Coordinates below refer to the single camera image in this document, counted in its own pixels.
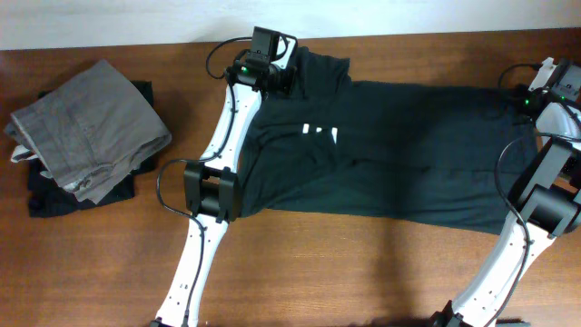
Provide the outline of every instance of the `t-shirt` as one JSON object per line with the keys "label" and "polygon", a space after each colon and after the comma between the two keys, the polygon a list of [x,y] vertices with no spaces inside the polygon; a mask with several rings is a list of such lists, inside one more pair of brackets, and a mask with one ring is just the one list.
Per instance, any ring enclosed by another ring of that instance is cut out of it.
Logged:
{"label": "t-shirt", "polygon": [[500,233],[533,127],[495,90],[353,82],[349,59],[297,49],[290,95],[269,94],[242,147],[241,216],[263,208],[390,217]]}

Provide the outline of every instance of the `wooden table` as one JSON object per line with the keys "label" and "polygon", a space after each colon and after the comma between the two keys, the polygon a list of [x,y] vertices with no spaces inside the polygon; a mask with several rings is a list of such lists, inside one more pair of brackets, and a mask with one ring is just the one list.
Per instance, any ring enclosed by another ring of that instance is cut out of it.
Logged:
{"label": "wooden table", "polygon": [[[354,80],[494,86],[510,64],[581,60],[581,30],[300,40],[350,57]],[[173,133],[160,162],[197,158],[218,121],[225,85],[204,71],[215,44],[0,52],[0,123],[9,113],[105,58],[151,80],[155,110]],[[222,49],[218,71],[241,45]],[[530,81],[518,71],[507,83]],[[131,201],[53,219],[27,216],[26,165],[0,138],[0,325],[145,326],[166,295],[186,219],[164,211],[156,173]],[[182,167],[163,185],[182,206]],[[472,279],[497,237],[390,219],[265,210],[230,226],[202,297],[201,322],[236,326],[361,325],[429,317]],[[527,273],[503,317],[535,326],[581,322],[581,232],[559,239]]]}

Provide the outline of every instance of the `folded clothes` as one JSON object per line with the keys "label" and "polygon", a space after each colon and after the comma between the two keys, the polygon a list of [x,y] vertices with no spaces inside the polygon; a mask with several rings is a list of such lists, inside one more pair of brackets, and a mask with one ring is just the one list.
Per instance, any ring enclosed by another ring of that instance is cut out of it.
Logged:
{"label": "folded clothes", "polygon": [[[139,91],[139,93],[143,96],[143,98],[147,101],[147,103],[153,107],[153,88],[152,82],[145,82],[145,81],[131,81],[133,86]],[[38,98],[42,99],[45,95],[51,93],[52,91],[41,91],[38,94]],[[38,155],[30,150],[30,145],[24,139],[20,132],[16,128],[12,122],[8,123],[4,129],[4,133],[10,137],[12,137],[18,145],[13,150],[12,155],[10,157],[10,161],[13,163],[19,163],[24,160],[33,160],[38,159]]]}
{"label": "folded clothes", "polygon": [[99,203],[172,136],[140,92],[102,60],[11,115],[5,131],[38,155],[59,187]]}
{"label": "folded clothes", "polygon": [[32,192],[32,196],[28,201],[28,213],[33,218],[63,216],[77,210],[87,210],[132,199],[135,196],[133,177],[155,169],[153,159],[145,159],[137,169],[131,171],[98,204],[95,204],[89,200],[77,201],[72,193],[60,188],[54,179],[46,178],[43,175],[46,168],[40,160],[31,160],[29,163],[28,190]]}
{"label": "folded clothes", "polygon": [[302,47],[290,96],[270,94],[241,158],[242,216],[346,213],[499,233],[510,185],[535,157],[533,127],[494,90],[352,82],[349,59]]}

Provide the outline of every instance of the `gray fabric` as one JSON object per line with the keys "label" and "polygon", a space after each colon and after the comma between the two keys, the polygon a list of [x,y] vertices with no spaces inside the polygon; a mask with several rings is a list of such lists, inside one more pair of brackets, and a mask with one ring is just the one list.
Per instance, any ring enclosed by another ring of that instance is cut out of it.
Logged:
{"label": "gray fabric", "polygon": [[18,128],[14,125],[14,123],[10,122],[4,128],[4,134],[12,137],[18,144],[22,145],[26,149],[30,149],[30,144],[26,141],[25,137],[20,134]]}
{"label": "gray fabric", "polygon": [[172,136],[139,91],[102,60],[12,113],[60,187],[98,203]]}

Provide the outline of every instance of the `stack of folded clothes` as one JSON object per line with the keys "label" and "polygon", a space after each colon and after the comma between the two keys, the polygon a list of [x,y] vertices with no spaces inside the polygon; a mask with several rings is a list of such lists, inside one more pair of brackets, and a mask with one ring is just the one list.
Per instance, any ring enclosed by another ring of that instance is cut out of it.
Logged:
{"label": "stack of folded clothes", "polygon": [[28,161],[29,213],[50,217],[134,197],[133,176],[172,140],[153,110],[149,82],[130,82],[106,61],[11,114],[13,162]]}

